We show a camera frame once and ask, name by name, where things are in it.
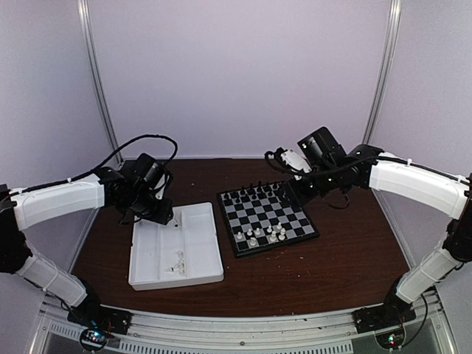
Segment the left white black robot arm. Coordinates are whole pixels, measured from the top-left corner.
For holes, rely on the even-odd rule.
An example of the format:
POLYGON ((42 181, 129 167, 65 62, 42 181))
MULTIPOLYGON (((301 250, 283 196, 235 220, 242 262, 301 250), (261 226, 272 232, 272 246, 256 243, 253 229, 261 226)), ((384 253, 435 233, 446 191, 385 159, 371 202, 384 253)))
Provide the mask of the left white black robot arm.
POLYGON ((99 166, 83 176, 37 187, 1 186, 1 272, 23 277, 56 296, 71 315, 99 327, 106 320, 98 295, 85 281, 57 266, 27 241, 32 227, 76 213, 113 207, 123 216, 166 225, 172 202, 164 196, 172 181, 165 162, 146 153, 116 170, 99 166))

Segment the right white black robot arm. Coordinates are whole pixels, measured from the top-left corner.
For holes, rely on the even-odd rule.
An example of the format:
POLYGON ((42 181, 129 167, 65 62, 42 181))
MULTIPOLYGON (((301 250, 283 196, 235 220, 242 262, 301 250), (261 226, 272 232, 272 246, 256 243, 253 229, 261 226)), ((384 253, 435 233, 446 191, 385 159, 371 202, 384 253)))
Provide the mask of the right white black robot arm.
POLYGON ((410 269, 396 280, 378 309, 394 325, 427 289, 471 261, 471 177, 446 173, 372 145, 350 152, 321 127, 280 148, 274 158, 291 175, 285 195, 303 206, 334 190, 371 190, 393 226, 410 269))

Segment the white plastic compartment tray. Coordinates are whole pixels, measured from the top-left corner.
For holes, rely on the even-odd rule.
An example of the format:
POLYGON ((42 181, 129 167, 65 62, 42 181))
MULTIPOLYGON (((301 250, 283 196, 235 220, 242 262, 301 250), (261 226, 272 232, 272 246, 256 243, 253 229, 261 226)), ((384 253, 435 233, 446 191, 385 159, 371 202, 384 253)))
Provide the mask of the white plastic compartment tray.
POLYGON ((177 206, 167 225, 133 226, 128 284, 135 291, 220 282, 224 269, 210 202, 177 206))

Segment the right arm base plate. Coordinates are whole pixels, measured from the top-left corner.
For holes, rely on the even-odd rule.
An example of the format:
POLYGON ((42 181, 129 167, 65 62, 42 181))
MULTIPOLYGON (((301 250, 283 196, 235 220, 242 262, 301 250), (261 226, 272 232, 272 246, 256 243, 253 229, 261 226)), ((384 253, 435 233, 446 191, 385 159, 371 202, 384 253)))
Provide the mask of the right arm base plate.
POLYGON ((412 309, 398 314, 395 311, 387 310, 383 305, 355 310, 352 312, 352 316, 358 333, 382 330, 416 319, 416 313, 412 309))

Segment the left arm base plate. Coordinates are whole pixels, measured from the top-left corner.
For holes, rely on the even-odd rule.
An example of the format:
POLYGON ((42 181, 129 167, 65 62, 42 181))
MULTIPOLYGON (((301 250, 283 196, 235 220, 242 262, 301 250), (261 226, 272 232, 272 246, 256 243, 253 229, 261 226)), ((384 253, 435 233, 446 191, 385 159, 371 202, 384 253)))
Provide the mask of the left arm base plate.
POLYGON ((105 333, 120 335, 128 333, 131 319, 131 312, 113 308, 100 308, 98 317, 94 319, 87 319, 84 315, 79 314, 77 309, 69 312, 67 316, 69 322, 88 328, 99 329, 105 333))

